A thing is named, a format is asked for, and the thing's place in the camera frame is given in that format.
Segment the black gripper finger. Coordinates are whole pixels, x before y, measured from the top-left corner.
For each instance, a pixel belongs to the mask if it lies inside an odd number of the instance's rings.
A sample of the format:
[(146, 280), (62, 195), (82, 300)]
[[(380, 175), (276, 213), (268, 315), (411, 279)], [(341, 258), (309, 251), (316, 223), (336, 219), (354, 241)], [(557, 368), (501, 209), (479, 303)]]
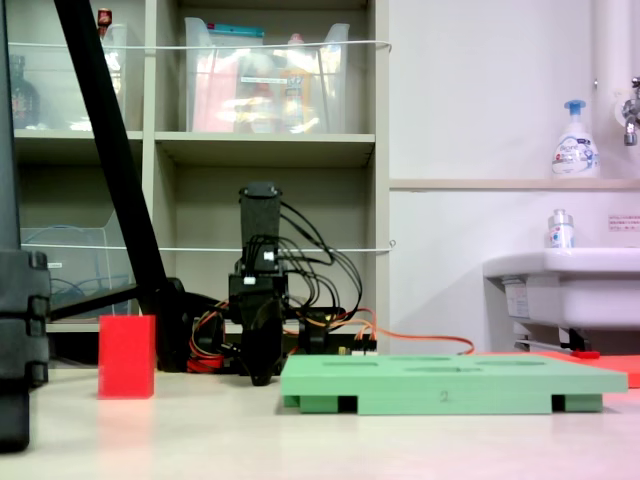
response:
[(251, 380), (266, 386), (283, 364), (283, 315), (279, 299), (270, 299), (256, 313), (251, 328)]
[(247, 324), (242, 324), (240, 362), (249, 376), (256, 376), (258, 374), (258, 345), (256, 331)]

